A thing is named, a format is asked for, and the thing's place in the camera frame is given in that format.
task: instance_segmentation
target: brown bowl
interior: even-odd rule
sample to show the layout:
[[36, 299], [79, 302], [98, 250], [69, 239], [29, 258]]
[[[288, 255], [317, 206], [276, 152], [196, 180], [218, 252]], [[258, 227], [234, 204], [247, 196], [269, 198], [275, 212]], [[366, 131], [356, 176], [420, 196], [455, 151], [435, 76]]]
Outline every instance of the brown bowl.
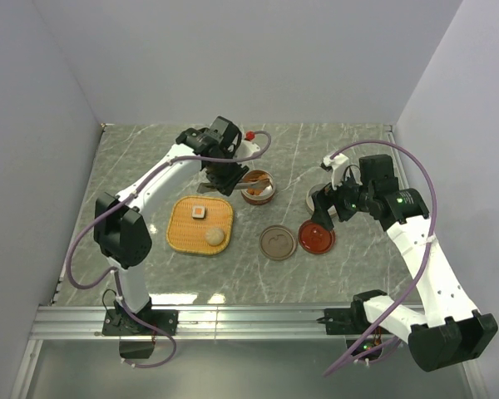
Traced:
[[243, 178], [242, 181], [245, 183], [250, 182], [250, 181], [256, 181], [259, 178], [263, 179], [269, 179], [270, 185], [266, 187], [264, 190], [259, 190], [259, 194], [250, 194], [248, 190], [241, 190], [240, 193], [242, 194], [242, 198], [248, 203], [252, 205], [264, 205], [268, 204], [275, 195], [275, 191], [277, 190], [277, 187], [275, 186], [274, 178], [270, 173], [268, 173], [265, 170], [252, 170], [248, 172]]

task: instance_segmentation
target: orange tray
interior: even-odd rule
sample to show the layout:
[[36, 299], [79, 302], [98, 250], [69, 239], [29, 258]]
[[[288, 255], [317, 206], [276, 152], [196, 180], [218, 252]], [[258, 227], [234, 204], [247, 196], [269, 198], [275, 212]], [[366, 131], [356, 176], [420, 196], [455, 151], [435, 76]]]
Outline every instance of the orange tray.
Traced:
[[[205, 206], [205, 219], [192, 219], [194, 205]], [[211, 227], [220, 227], [225, 233], [222, 244], [215, 247], [205, 241], [205, 231]], [[189, 195], [175, 203], [166, 230], [166, 241], [178, 252], [215, 255], [227, 248], [232, 227], [233, 208], [225, 199]]]

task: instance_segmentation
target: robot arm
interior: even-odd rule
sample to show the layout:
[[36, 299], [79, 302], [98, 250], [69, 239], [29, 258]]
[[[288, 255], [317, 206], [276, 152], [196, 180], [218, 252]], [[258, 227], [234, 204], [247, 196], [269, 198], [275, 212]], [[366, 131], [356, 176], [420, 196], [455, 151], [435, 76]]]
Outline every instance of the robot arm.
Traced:
[[119, 271], [122, 296], [133, 313], [151, 307], [146, 289], [144, 260], [152, 242], [147, 223], [154, 212], [165, 206], [165, 195], [183, 181], [205, 169], [210, 184], [224, 195], [230, 195], [249, 168], [239, 163], [216, 163], [200, 159], [172, 163], [136, 193], [136, 188], [161, 165], [181, 156], [202, 156], [221, 159], [243, 159], [259, 151], [250, 140], [242, 140], [242, 132], [230, 121], [219, 116], [210, 128], [188, 129], [180, 134], [169, 152], [138, 181], [116, 196], [102, 194], [96, 200], [96, 217], [134, 195], [133, 200], [94, 228], [94, 240], [109, 264]]
[[[381, 322], [381, 327], [408, 343], [414, 360], [425, 371], [436, 370], [479, 357], [497, 332], [491, 314], [481, 315], [466, 295], [447, 261], [435, 235], [428, 236], [431, 223], [421, 195], [414, 189], [400, 190], [389, 155], [366, 156], [359, 160], [361, 183], [353, 174], [346, 176], [349, 160], [345, 155], [326, 164], [326, 170], [339, 170], [342, 184], [332, 181], [313, 194], [312, 220], [333, 228], [328, 209], [334, 206], [341, 222], [358, 211], [376, 219], [403, 256], [410, 274], [420, 269], [427, 242], [431, 243], [427, 268], [417, 284], [424, 314], [400, 304]], [[356, 295], [353, 314], [360, 325], [375, 322], [394, 301], [383, 291]]]

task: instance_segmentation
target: gray wall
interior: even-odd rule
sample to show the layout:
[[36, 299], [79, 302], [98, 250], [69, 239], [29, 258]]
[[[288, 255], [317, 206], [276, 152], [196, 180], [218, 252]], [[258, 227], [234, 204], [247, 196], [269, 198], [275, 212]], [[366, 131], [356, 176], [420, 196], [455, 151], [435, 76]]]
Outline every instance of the gray wall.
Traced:
[[0, 398], [61, 271], [100, 126], [29, 0], [0, 0]]
[[461, 0], [34, 0], [99, 121], [394, 123]]
[[[477, 306], [499, 323], [499, 0], [464, 0], [397, 134], [432, 174], [437, 234], [452, 267]], [[409, 174], [423, 187], [418, 173]], [[499, 398], [499, 333], [479, 364]]]

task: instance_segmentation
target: round beige object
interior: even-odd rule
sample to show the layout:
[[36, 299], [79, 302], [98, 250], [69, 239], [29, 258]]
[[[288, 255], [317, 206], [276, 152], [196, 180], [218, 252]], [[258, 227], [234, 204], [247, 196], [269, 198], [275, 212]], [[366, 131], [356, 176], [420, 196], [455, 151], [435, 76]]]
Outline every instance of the round beige object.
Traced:
[[216, 245], [222, 244], [225, 238], [224, 230], [220, 227], [211, 227], [205, 231], [205, 241], [208, 245], [215, 247]]

